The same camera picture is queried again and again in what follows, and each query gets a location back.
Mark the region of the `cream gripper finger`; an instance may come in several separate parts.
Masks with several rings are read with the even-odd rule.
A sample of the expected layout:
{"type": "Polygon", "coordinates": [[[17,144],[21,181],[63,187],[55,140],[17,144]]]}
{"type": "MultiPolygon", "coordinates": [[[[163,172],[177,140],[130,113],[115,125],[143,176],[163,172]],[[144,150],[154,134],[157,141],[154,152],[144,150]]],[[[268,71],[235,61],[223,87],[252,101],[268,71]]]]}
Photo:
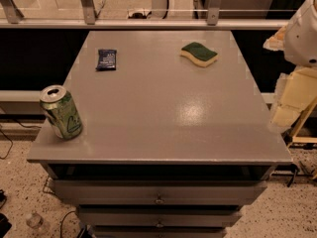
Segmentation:
{"type": "Polygon", "coordinates": [[[274,52],[283,51],[285,32],[286,27],[281,27],[274,35],[265,40],[263,48],[274,52]]]}
{"type": "Polygon", "coordinates": [[[277,80],[270,109],[272,128],[290,128],[317,96],[317,68],[297,66],[277,80]]]}

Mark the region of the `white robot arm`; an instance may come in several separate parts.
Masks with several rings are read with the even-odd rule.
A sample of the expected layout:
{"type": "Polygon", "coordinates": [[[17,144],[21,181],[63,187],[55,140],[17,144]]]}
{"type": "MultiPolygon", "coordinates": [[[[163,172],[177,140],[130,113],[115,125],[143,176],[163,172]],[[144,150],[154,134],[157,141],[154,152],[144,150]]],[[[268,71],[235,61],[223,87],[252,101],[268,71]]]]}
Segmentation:
{"type": "Polygon", "coordinates": [[[276,83],[268,123],[281,133],[291,127],[317,97],[317,0],[305,0],[288,24],[264,42],[270,51],[283,51],[295,65],[291,74],[282,73],[276,83]]]}

